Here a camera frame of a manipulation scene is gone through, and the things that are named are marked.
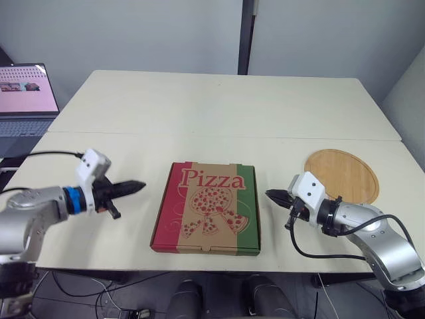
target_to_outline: green stripe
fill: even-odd
[[[236,165],[239,176],[245,180],[246,189],[238,189],[238,214],[247,216],[249,224],[238,234],[237,255],[258,255],[260,244],[258,239],[256,185],[254,178],[254,166]]]

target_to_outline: pizza box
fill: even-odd
[[[254,166],[173,163],[151,248],[163,253],[258,255]]]

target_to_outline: gray wall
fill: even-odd
[[[236,74],[242,0],[0,0],[0,47],[61,107],[96,69]]]
[[[425,171],[425,47],[385,98],[382,111]]]
[[[379,104],[424,43],[424,0],[260,0],[249,74],[355,77]]]

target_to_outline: red lettering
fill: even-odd
[[[203,186],[203,185],[202,185],[203,178],[204,178],[204,176],[203,176],[203,175],[198,176],[198,186]]]
[[[244,178],[240,176],[233,177],[232,187],[245,189]]]
[[[183,172],[183,179],[180,183],[180,186],[189,186],[189,179],[198,176],[198,171],[193,169],[183,168],[181,171]]]
[[[205,186],[217,187],[217,183],[213,184],[213,181],[217,179],[217,176],[207,176],[207,182]]]
[[[230,179],[230,176],[220,176],[220,183],[217,185],[217,187],[230,187],[230,182],[225,185],[225,183]]]

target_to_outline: wooden pizza board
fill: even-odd
[[[325,186],[332,199],[339,195],[348,203],[372,203],[379,194],[378,179],[372,169],[353,154],[340,150],[320,150],[304,165]]]

